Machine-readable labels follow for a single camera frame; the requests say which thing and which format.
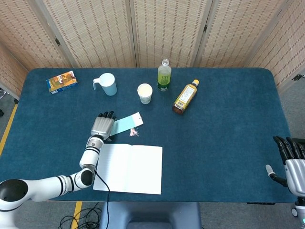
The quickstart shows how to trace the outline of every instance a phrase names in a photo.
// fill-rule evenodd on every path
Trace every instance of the white cup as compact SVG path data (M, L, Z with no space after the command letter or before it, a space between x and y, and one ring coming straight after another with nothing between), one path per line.
M138 95L140 97L141 103L149 104L152 98L153 89L147 83L142 83L138 86Z
M95 84L99 83L103 90L105 91L106 95L112 96L115 95L117 92L115 78L114 75L111 73L104 73L99 78L93 80L93 88L96 90Z

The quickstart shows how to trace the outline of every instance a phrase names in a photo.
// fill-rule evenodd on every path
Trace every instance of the yellow floor tape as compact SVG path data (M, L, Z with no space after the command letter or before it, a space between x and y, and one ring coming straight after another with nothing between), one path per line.
M76 202L75 211L74 211L74 217L75 217L77 220L73 220L72 225L71 225L71 229L77 229L77 228L78 228L78 227L77 227L78 222L79 222L78 219L81 217L81 214L80 214L81 205L82 205L82 202L81 202L81 201L77 201L77 202Z
M14 119L14 116L15 116L15 113L16 113L16 110L17 110L17 107L18 107L18 105L15 104L14 109L13 109L11 115L10 115L9 122L8 122L6 128L5 128L3 137L2 137L2 139L1 139L1 142L0 142L0 156L1 156L2 151L3 151L4 144L5 144L5 142L6 142L6 138L7 138L8 135L9 135L10 127L11 127L11 124L12 124L12 122L13 122L13 119Z

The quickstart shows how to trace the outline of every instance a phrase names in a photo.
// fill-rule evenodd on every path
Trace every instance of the open notebook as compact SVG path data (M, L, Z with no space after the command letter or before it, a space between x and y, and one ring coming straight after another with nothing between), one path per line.
M161 194L162 147L104 144L97 172L110 191ZM93 189L108 190L97 176Z

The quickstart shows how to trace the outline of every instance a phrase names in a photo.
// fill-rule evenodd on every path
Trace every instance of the plastic bottle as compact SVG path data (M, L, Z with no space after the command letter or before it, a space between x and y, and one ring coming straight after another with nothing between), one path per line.
M170 85L172 68L169 64L168 59L164 59L158 68L158 88L161 91L166 91Z
M195 94L197 93L197 86L199 84L199 80L194 80L191 84L185 86L181 94L178 96L176 101L173 104L173 111L182 115L186 110L188 104L193 99Z

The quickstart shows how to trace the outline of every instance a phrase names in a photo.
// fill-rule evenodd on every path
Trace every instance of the bottle cap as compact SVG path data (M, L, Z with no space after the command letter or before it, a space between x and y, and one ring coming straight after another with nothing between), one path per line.
M170 62L169 62L168 59L162 60L162 65L163 65L163 66L167 66L167 65L169 65L169 64L170 64Z
M196 85L196 87L198 86L198 84L199 84L199 80L194 80L193 82L192 82L192 84L195 84Z

